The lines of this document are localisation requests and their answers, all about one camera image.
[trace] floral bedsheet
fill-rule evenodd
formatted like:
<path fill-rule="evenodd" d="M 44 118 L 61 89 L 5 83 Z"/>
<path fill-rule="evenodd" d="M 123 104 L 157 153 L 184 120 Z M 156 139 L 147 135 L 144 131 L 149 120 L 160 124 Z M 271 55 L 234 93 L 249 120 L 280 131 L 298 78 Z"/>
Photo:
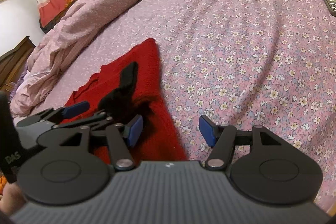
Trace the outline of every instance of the floral bedsheet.
<path fill-rule="evenodd" d="M 190 159 L 210 152 L 200 115 L 243 130 L 261 123 L 319 163 L 316 203 L 328 210 L 336 196 L 335 25 L 322 0 L 142 0 L 100 32 L 34 111 L 62 106 L 101 65 L 153 37 Z M 238 147 L 235 157 L 244 153 Z"/>

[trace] logo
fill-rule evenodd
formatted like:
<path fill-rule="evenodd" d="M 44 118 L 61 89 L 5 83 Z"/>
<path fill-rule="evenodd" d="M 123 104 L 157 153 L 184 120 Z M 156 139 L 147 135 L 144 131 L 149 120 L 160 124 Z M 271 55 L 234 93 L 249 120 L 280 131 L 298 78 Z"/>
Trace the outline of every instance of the logo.
<path fill-rule="evenodd" d="M 166 164 L 166 167 L 168 167 L 168 168 L 172 168 L 173 166 L 174 166 L 174 164 L 172 162 Z"/>
<path fill-rule="evenodd" d="M 14 154 L 11 154 L 10 156 L 6 156 L 5 160 L 8 164 L 11 164 L 15 160 L 18 160 L 19 158 L 21 158 L 21 156 L 20 156 L 19 152 L 16 151 Z"/>

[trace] wooden dresser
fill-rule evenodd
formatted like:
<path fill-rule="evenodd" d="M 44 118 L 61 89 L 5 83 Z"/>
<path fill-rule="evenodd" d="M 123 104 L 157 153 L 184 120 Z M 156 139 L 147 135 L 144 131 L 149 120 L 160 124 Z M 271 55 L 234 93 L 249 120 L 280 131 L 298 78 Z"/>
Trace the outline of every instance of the wooden dresser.
<path fill-rule="evenodd" d="M 13 50 L 0 57 L 0 91 L 10 95 L 34 48 L 29 37 L 25 37 Z"/>

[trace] blue finger pad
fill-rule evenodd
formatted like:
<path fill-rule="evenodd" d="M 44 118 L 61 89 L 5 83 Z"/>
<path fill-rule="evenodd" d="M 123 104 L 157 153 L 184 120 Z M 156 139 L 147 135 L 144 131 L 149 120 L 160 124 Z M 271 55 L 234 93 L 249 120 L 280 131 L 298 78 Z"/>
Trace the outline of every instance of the blue finger pad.
<path fill-rule="evenodd" d="M 143 118 L 142 116 L 140 116 L 129 130 L 129 135 L 127 138 L 128 147 L 134 147 L 137 144 L 137 141 L 141 135 L 142 130 L 143 130 Z"/>
<path fill-rule="evenodd" d="M 209 147 L 214 147 L 216 144 L 216 137 L 214 128 L 201 116 L 199 118 L 199 131 Z"/>
<path fill-rule="evenodd" d="M 62 111 L 62 115 L 64 119 L 71 119 L 76 117 L 77 115 L 88 111 L 90 108 L 90 104 L 88 101 L 83 101 L 78 104 L 68 106 Z"/>

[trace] red knit fabric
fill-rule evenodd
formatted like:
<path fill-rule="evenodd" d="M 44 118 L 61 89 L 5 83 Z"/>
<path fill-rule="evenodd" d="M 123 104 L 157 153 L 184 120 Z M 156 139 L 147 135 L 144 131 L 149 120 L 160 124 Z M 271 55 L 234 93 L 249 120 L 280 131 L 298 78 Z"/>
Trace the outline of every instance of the red knit fabric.
<path fill-rule="evenodd" d="M 82 101 L 90 103 L 90 109 L 71 120 L 92 116 L 101 98 L 119 86 L 120 72 L 131 62 L 138 63 L 137 83 L 132 102 L 145 120 L 145 128 L 130 150 L 134 160 L 186 160 L 184 149 L 178 140 L 173 121 L 166 109 L 160 92 L 160 60 L 155 40 L 149 38 L 135 46 L 128 53 L 100 68 L 88 83 L 74 91 L 66 106 Z M 94 150 L 94 154 L 106 163 L 110 163 L 106 147 Z"/>

